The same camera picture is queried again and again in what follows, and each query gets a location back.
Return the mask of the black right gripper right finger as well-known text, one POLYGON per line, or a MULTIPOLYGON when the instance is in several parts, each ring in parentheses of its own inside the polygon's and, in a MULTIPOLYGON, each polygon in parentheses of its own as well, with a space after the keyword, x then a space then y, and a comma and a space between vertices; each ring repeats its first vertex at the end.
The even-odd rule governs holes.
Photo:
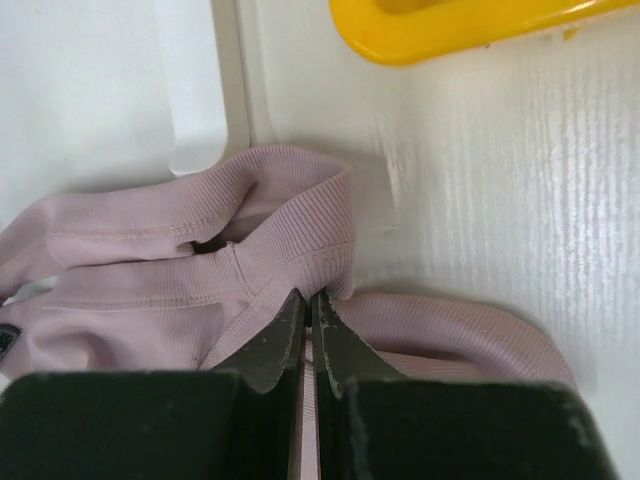
POLYGON ((323 479, 613 479, 585 403, 549 382, 412 380, 310 306, 323 479))

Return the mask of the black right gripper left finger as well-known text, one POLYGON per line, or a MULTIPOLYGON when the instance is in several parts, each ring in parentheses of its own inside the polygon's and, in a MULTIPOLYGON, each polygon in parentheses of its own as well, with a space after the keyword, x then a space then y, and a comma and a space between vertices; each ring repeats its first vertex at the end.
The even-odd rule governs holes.
POLYGON ((209 370, 37 373, 1 397, 5 479, 293 479, 306 303, 209 370))

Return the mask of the pink tank top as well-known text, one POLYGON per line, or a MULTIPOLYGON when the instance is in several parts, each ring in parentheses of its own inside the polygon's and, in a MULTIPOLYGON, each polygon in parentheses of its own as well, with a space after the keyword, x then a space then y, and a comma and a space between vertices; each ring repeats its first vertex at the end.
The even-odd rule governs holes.
POLYGON ((306 303, 293 479, 318 474, 312 299, 412 380, 574 381, 539 330, 492 307, 351 286, 350 172, 259 147, 165 184, 52 197, 1 235, 1 371, 209 370, 306 303))

